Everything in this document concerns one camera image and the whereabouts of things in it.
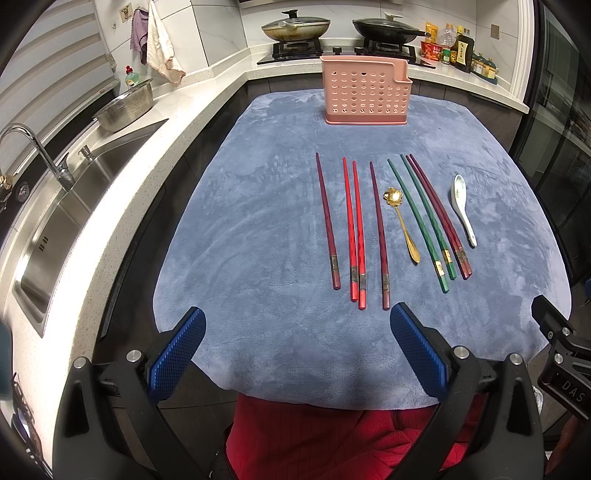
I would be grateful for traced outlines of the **green chopstick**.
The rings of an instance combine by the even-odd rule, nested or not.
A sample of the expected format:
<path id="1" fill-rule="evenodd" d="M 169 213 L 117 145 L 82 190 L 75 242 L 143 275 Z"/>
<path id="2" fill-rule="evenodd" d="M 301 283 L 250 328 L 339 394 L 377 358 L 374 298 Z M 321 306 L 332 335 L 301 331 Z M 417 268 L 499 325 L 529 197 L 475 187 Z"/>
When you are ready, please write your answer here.
<path id="1" fill-rule="evenodd" d="M 429 256 L 431 258 L 431 262 L 434 266 L 434 270 L 436 272 L 440 288 L 444 294 L 447 294 L 450 291 L 449 283 L 448 283 L 448 280 L 446 277 L 446 273 L 444 271 L 444 267 L 443 267 L 441 258 L 435 249 L 432 237 L 425 225 L 425 222 L 423 221 L 423 218 L 419 212 L 419 209 L 414 201 L 413 196 L 411 195 L 407 185 L 405 184 L 405 181 L 401 177 L 401 174 L 399 173 L 396 166 L 394 166 L 394 162 L 390 158 L 388 158 L 387 161 L 388 161 L 388 164 L 389 164 L 391 170 L 394 173 L 394 176 L 396 177 L 396 179 L 398 180 L 398 182 L 402 188 L 404 197 L 408 200 L 408 204 L 409 204 L 411 211 L 414 215 L 414 218 L 417 222 L 418 228 L 421 231 L 422 237 L 424 239 L 424 242 L 425 242 L 428 252 L 429 252 Z"/>
<path id="2" fill-rule="evenodd" d="M 450 247 L 444 235 L 443 227 L 440 225 L 440 221 L 438 216 L 436 215 L 436 211 L 434 206 L 428 197 L 428 190 L 422 184 L 421 177 L 416 172 L 415 167 L 413 166 L 412 159 L 409 155 L 401 155 L 401 159 L 405 163 L 407 170 L 409 171 L 410 175 L 412 176 L 413 182 L 415 187 L 417 188 L 421 200 L 423 202 L 424 208 L 427 212 L 427 215 L 430 219 L 432 228 L 434 230 L 435 236 L 437 238 L 437 242 L 439 245 L 440 250 L 442 251 L 442 261 L 443 264 L 446 266 L 449 278 L 451 280 L 455 280 L 457 278 L 457 271 L 454 265 L 454 261 L 451 256 Z"/>

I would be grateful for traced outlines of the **gold flower spoon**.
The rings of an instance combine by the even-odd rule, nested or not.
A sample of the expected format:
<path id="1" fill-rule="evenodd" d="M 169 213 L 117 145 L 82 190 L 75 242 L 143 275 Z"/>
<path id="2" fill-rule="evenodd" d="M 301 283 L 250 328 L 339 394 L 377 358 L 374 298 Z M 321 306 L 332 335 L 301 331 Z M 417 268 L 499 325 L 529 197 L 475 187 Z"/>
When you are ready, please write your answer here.
<path id="1" fill-rule="evenodd" d="M 409 252 L 409 256 L 412 261 L 418 265 L 421 262 L 421 254 L 412 239 L 410 233 L 408 232 L 407 226 L 405 224 L 404 218 L 401 214 L 401 204 L 403 203 L 403 192 L 399 189 L 394 187 L 390 187 L 383 195 L 385 201 L 388 205 L 392 206 L 397 213 L 399 222 L 401 224 L 401 228 L 405 237 L 406 246 Z"/>

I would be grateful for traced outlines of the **white ceramic soup spoon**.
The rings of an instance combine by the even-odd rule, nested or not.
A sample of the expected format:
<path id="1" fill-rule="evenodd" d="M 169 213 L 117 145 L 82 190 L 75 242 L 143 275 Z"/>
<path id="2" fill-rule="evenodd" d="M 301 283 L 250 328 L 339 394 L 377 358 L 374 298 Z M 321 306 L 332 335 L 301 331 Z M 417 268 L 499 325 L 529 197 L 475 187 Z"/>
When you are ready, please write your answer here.
<path id="1" fill-rule="evenodd" d="M 466 212 L 466 205 L 467 205 L 466 181 L 465 181 L 464 177 L 460 174 L 457 174 L 453 179 L 452 188 L 451 188 L 451 198 L 452 198 L 453 208 L 454 208 L 455 212 L 457 213 L 457 215 L 459 216 L 459 218 L 464 226 L 464 229 L 466 231 L 469 244 L 472 248 L 476 248 L 478 245 L 477 239 L 476 239 L 472 224 L 471 224 L 471 222 L 468 218 L 467 212 Z"/>

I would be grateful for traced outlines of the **blue grey table mat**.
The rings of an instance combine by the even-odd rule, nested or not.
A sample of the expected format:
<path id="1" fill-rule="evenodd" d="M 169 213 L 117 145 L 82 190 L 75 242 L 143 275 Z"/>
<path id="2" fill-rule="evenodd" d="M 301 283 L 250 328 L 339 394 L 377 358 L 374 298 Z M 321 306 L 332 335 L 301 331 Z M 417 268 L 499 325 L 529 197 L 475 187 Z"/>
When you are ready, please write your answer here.
<path id="1" fill-rule="evenodd" d="M 413 155 L 439 198 L 467 184 L 477 242 L 469 278 L 439 282 L 442 257 Z M 156 327 L 190 307 L 206 333 L 194 363 L 218 386 L 259 399 L 344 409 L 428 406 L 384 300 L 477 356 L 533 358 L 545 339 L 536 296 L 569 314 L 562 255 L 528 181 L 464 105 L 415 96 L 403 125 L 325 121 L 322 90 L 249 104 L 204 170 L 153 294 Z"/>

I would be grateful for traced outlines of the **stainless steel sink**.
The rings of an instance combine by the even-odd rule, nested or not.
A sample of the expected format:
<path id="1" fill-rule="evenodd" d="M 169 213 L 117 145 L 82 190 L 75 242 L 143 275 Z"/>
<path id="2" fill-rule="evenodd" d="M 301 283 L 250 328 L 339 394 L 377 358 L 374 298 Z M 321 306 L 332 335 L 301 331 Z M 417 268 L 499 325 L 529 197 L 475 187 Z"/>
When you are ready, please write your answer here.
<path id="1" fill-rule="evenodd" d="M 163 124 L 144 126 L 95 149 L 83 144 L 76 151 L 82 162 L 74 170 L 73 188 L 61 190 L 40 217 L 16 267 L 13 294 L 38 335 L 44 334 L 56 282 L 77 236 L 123 167 Z"/>

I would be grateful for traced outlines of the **green dish soap bottle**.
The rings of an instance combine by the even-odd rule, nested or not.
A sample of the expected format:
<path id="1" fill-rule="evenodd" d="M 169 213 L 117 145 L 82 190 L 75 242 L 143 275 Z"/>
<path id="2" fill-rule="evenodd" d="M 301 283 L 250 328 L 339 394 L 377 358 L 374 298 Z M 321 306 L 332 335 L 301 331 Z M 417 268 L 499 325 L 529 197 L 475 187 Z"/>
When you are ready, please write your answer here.
<path id="1" fill-rule="evenodd" d="M 141 79 L 137 72 L 135 72 L 131 66 L 125 67 L 125 84 L 128 88 L 135 87 L 140 83 Z"/>

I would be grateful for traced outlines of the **pink plastic utensil holder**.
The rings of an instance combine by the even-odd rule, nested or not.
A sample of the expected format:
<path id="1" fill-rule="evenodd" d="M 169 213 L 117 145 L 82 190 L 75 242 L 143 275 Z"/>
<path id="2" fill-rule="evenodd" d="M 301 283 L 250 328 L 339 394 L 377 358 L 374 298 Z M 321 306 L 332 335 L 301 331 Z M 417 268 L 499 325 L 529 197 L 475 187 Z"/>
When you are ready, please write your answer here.
<path id="1" fill-rule="evenodd" d="M 322 56 L 325 121 L 332 125 L 404 125 L 412 80 L 408 62 L 359 55 Z"/>

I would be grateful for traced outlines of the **white hanging towel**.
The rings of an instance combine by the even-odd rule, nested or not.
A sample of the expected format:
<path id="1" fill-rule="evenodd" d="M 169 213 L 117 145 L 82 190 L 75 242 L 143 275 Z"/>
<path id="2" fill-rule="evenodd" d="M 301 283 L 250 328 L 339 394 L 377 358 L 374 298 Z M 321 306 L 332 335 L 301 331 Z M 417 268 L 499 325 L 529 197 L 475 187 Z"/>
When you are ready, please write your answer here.
<path id="1" fill-rule="evenodd" d="M 179 85 L 186 75 L 153 1 L 148 2 L 147 64 L 172 85 Z"/>

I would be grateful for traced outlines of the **seasoning jar rack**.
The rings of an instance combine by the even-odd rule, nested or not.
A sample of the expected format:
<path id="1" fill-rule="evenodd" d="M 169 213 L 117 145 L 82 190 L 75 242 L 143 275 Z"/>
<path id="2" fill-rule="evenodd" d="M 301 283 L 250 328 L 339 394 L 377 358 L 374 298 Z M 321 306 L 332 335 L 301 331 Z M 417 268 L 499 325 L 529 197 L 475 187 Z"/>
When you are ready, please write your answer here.
<path id="1" fill-rule="evenodd" d="M 471 72 L 489 83 L 494 85 L 498 83 L 498 69 L 496 64 L 491 59 L 487 59 L 481 54 L 473 54 Z"/>

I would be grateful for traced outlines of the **small green cap jar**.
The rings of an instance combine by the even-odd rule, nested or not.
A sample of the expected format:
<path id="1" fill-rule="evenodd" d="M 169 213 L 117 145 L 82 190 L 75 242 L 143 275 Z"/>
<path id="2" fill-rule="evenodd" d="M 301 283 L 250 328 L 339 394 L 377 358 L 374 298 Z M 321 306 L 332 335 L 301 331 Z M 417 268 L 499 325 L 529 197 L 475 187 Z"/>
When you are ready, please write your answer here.
<path id="1" fill-rule="evenodd" d="M 446 65 L 451 63 L 451 50 L 448 47 L 442 48 L 441 61 Z"/>

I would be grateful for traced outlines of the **dark soy sauce bottle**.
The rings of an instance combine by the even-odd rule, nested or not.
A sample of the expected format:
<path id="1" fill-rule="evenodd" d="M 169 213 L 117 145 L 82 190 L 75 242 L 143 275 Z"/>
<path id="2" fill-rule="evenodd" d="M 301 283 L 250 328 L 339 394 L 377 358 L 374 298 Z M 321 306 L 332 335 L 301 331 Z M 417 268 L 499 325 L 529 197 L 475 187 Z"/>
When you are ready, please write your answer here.
<path id="1" fill-rule="evenodd" d="M 471 71 L 474 40 L 464 34 L 457 35 L 455 67 L 465 73 Z"/>

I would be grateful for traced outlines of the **red instant noodle cup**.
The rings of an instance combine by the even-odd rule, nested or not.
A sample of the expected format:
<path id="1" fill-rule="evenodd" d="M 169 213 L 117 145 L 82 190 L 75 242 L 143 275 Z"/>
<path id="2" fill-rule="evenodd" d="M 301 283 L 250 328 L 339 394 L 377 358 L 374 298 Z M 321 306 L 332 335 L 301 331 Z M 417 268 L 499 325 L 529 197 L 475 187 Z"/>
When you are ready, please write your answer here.
<path id="1" fill-rule="evenodd" d="M 421 42 L 421 54 L 425 59 L 440 61 L 442 56 L 443 48 L 432 41 Z"/>

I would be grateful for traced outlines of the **purple hanging cloth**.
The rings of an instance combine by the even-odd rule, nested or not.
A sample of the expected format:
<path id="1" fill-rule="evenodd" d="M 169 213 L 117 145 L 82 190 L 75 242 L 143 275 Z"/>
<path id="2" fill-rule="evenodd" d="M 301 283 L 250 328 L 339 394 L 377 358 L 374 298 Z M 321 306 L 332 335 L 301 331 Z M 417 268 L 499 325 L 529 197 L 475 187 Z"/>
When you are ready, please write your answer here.
<path id="1" fill-rule="evenodd" d="M 142 65 L 147 63 L 148 18 L 148 11 L 138 7 L 131 19 L 130 49 L 139 55 Z"/>

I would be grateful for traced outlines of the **yellow seasoning packet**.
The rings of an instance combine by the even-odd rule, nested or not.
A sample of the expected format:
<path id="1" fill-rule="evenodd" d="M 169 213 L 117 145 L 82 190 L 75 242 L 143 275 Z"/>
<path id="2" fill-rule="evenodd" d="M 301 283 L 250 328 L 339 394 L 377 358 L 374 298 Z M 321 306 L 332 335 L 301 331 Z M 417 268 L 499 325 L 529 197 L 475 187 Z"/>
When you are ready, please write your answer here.
<path id="1" fill-rule="evenodd" d="M 427 22 L 425 24 L 425 41 L 430 43 L 436 43 L 439 33 L 439 27 L 436 24 Z"/>

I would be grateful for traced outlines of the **beige wok with lid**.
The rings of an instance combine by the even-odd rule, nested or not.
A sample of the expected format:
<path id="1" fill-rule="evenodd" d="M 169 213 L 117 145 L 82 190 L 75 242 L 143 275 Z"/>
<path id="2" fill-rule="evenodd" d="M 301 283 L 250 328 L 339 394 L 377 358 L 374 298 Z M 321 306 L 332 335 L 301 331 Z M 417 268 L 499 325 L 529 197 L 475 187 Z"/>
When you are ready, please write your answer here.
<path id="1" fill-rule="evenodd" d="M 281 18 L 263 25 L 263 33 L 277 42 L 308 41 L 320 38 L 329 30 L 331 21 L 322 17 L 297 15 L 297 9 L 283 11 Z"/>

